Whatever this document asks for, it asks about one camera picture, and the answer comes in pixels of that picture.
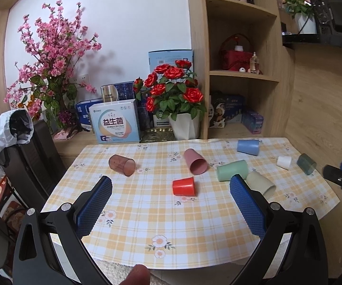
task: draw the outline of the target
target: wall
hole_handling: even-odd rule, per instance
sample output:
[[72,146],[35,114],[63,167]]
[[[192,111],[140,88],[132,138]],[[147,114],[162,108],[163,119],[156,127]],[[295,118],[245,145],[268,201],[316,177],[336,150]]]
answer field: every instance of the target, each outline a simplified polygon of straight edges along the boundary
[[[41,9],[43,2],[55,4],[56,0],[19,0],[10,10],[5,40],[7,86],[18,78],[15,61],[18,66],[35,61],[25,52],[17,29],[25,14],[30,14],[32,26],[38,17],[48,19],[48,11]],[[99,94],[101,85],[146,78],[149,51],[191,49],[188,0],[63,0],[65,17],[75,16],[77,2],[85,7],[82,25],[89,27],[87,36],[97,32],[103,46],[79,61],[77,75],[89,74]],[[79,100],[93,97],[79,90]]]
[[[342,49],[325,45],[295,46],[295,81],[286,137],[301,153],[326,164],[342,162]],[[342,190],[328,182],[341,202],[320,220],[327,245],[329,271],[342,269]]]

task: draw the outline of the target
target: human hand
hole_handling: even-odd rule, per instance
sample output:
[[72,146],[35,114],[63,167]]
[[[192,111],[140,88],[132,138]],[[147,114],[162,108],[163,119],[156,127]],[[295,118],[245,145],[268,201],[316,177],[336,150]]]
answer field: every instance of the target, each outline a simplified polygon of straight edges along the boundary
[[135,265],[120,285],[150,285],[150,271],[143,265]]

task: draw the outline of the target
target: white wall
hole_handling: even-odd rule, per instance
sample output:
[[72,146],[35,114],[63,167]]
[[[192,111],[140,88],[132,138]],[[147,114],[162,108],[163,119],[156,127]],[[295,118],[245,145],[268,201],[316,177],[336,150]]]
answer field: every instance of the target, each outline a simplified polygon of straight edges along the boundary
[[[41,9],[44,2],[55,5],[56,0],[19,0],[10,10],[5,41],[7,86],[18,79],[15,61],[19,67],[35,62],[25,52],[17,29],[25,14],[30,14],[31,26],[38,17],[48,21],[48,10]],[[101,85],[133,81],[138,76],[146,79],[149,51],[191,49],[188,0],[63,0],[64,17],[75,17],[77,2],[85,7],[82,25],[89,27],[87,36],[97,32],[102,44],[100,51],[79,61],[77,74],[89,74],[98,97]],[[94,97],[79,89],[78,100]]]

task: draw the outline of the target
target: checkered tablecloth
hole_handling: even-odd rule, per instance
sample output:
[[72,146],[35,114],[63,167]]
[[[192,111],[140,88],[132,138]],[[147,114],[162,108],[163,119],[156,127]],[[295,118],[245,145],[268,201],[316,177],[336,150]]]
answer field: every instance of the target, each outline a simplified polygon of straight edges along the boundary
[[[236,139],[87,146],[43,211],[73,203],[106,175],[113,182],[113,194],[91,234],[82,239],[92,257],[153,269],[206,267],[242,259],[251,255],[259,238],[246,225],[229,193],[229,182],[217,180],[217,166],[246,160],[249,170],[275,183],[277,189],[269,201],[279,202],[286,210],[312,207],[322,218],[339,202],[317,171],[306,176],[296,165],[300,153],[286,138],[260,140],[257,157],[237,152]],[[172,181],[191,176],[183,158],[188,148],[203,155],[210,167],[195,176],[196,197],[176,197]],[[137,169],[131,177],[109,168],[113,154],[135,160]],[[276,166],[279,155],[292,156],[289,171]],[[57,236],[53,240],[59,243]]]

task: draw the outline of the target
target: red cup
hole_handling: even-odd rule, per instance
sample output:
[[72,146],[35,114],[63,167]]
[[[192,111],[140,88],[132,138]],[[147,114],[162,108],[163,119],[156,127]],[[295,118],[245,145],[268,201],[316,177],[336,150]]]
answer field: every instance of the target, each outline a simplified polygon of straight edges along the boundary
[[172,182],[172,191],[175,196],[196,196],[193,177]]
[[115,172],[130,177],[135,171],[135,161],[115,154],[109,159],[109,167]]
[[190,172],[195,176],[201,175],[208,170],[207,161],[193,149],[187,149],[184,152],[184,159]]

